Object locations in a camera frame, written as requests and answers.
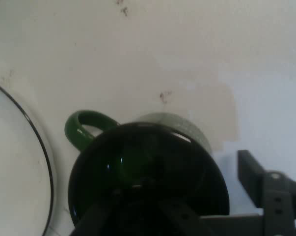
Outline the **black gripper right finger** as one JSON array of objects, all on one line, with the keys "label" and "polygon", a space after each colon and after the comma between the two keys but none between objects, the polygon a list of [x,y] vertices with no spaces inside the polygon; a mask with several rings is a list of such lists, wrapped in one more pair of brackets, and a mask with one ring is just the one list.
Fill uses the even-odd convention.
[{"label": "black gripper right finger", "polygon": [[248,150],[239,150],[238,179],[257,208],[263,209],[264,236],[296,236],[296,181],[267,171]]}]

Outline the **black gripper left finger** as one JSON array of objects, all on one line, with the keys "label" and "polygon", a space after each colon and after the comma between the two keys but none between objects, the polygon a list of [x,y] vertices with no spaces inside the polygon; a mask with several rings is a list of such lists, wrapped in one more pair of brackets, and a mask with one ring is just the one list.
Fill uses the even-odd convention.
[{"label": "black gripper left finger", "polygon": [[95,202],[75,236],[200,236],[199,217],[185,203],[156,188],[115,189]]}]

